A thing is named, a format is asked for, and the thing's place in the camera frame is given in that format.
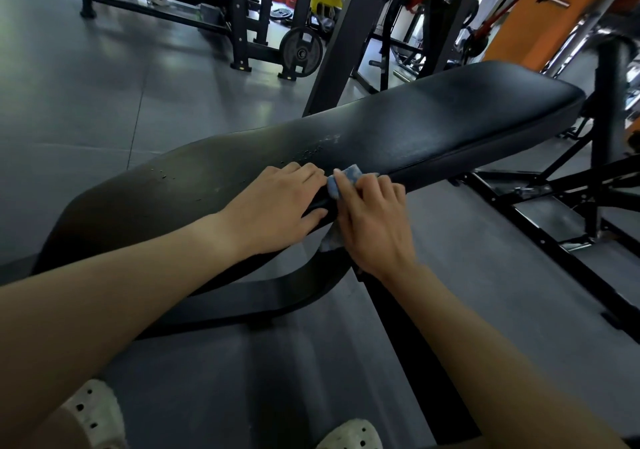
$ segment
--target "weight plate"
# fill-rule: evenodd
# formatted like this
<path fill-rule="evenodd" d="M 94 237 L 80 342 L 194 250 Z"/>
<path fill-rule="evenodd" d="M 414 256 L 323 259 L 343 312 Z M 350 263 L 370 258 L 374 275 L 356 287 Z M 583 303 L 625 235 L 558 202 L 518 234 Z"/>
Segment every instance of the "weight plate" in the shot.
<path fill-rule="evenodd" d="M 272 10 L 270 16 L 273 20 L 289 19 L 293 16 L 293 11 L 291 9 L 281 7 Z"/>
<path fill-rule="evenodd" d="M 308 27 L 293 28 L 280 42 L 282 67 L 292 76 L 305 77 L 312 74 L 320 66 L 322 55 L 322 41 Z"/>

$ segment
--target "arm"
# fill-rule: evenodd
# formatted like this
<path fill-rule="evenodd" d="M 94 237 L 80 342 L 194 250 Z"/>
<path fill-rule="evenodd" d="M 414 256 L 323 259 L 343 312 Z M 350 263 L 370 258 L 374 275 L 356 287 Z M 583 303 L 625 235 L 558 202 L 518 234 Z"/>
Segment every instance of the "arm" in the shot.
<path fill-rule="evenodd" d="M 491 447 L 624 448 L 587 408 L 555 390 L 498 331 L 415 260 L 404 187 L 339 171 L 340 228 L 347 250 L 393 294 L 453 381 Z"/>
<path fill-rule="evenodd" d="M 168 235 L 0 288 L 0 441 L 18 442 L 141 331 L 233 264 L 299 242 L 326 183 L 267 168 L 219 213 Z"/>

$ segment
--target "left hand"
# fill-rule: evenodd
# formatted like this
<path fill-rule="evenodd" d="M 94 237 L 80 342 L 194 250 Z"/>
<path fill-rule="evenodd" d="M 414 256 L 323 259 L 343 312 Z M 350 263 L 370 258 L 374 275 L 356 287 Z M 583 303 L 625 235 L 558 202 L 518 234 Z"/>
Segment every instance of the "left hand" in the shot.
<path fill-rule="evenodd" d="M 324 171 L 310 162 L 268 166 L 217 217 L 211 234 L 230 242 L 236 261 L 277 252 L 300 242 L 327 215 L 324 208 L 302 217 L 318 190 Z"/>

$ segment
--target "white crocs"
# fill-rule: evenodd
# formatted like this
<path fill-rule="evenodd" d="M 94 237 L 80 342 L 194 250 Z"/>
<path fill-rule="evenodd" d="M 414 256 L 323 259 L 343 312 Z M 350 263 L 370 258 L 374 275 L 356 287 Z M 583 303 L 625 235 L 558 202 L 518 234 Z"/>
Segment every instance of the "white crocs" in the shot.
<path fill-rule="evenodd" d="M 127 449 L 122 412 L 105 382 L 89 380 L 62 408 L 74 415 L 92 449 Z"/>
<path fill-rule="evenodd" d="M 382 449 L 382 441 L 371 422 L 352 419 L 329 432 L 316 449 Z"/>

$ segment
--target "rubber gym flooring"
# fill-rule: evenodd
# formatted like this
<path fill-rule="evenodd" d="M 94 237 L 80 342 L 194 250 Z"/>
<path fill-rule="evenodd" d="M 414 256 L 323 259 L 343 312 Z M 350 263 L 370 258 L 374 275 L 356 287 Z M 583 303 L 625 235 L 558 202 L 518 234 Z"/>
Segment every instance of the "rubber gym flooring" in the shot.
<path fill-rule="evenodd" d="M 5 281 L 28 267 L 76 194 L 201 137 L 298 117 L 313 83 L 283 83 L 267 63 L 251 74 L 231 70 L 224 44 L 178 24 L 100 5 L 98 19 L 84 22 L 79 3 L 0 0 Z M 283 31 L 271 32 L 274 45 Z M 350 83 L 342 99 L 364 94 Z M 534 168 L 564 147 L 551 141 L 505 162 Z M 412 193 L 409 208 L 420 258 L 452 291 L 558 387 L 621 434 L 640 433 L 640 347 L 604 322 L 580 286 L 469 189 L 434 184 Z M 253 277 L 290 272 L 318 241 L 309 237 Z M 594 252 L 611 265 L 611 252 Z M 637 279 L 637 267 L 629 260 L 615 269 L 616 282 Z M 102 376 L 120 399 L 134 449 L 299 449 L 355 417 L 371 420 L 386 447 L 433 444 L 352 273 L 268 325 L 135 342 Z"/>

